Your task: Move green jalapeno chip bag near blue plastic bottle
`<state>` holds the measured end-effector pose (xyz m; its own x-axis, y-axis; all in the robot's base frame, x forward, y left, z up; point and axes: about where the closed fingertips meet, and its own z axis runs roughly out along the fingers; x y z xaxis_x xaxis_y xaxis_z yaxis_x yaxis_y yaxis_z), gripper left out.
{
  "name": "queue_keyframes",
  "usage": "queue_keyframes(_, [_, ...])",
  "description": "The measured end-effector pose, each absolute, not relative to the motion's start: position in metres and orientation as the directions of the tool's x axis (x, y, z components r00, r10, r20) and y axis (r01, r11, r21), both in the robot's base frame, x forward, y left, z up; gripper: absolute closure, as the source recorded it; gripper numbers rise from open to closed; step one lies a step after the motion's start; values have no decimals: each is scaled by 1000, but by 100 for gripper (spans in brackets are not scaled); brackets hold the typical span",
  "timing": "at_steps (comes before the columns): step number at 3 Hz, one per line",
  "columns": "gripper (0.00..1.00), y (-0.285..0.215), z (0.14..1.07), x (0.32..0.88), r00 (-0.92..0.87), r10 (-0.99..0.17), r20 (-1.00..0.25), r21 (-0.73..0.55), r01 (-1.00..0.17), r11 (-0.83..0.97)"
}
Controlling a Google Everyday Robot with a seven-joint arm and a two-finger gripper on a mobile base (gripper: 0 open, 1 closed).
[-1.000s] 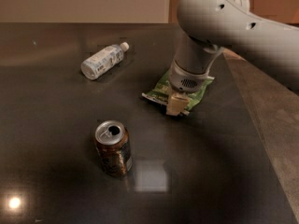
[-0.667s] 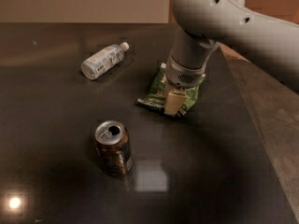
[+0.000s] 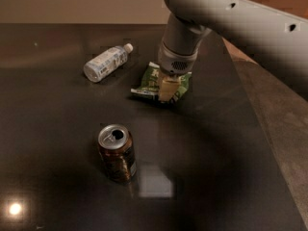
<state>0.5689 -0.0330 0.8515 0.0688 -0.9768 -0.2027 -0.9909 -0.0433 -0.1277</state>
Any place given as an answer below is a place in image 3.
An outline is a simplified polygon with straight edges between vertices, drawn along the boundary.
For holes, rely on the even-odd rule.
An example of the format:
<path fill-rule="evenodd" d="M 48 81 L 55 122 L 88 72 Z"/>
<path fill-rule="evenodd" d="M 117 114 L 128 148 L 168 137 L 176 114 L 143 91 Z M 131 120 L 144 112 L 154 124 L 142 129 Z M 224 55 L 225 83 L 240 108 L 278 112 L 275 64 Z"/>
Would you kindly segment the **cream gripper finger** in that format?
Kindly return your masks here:
<path fill-rule="evenodd" d="M 179 76 L 169 76 L 160 71 L 158 77 L 159 100 L 168 102 L 177 92 L 180 84 L 181 80 Z"/>

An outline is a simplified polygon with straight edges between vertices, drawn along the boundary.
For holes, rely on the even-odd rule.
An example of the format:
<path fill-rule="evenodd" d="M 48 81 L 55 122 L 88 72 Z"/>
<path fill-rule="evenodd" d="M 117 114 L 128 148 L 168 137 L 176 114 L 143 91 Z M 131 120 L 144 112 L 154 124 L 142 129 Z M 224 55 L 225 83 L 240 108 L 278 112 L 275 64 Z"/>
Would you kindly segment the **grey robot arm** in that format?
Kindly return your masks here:
<path fill-rule="evenodd" d="M 303 98 L 308 97 L 308 21 L 250 0 L 164 0 L 170 15 L 159 51 L 161 70 L 193 68 L 214 31 Z"/>

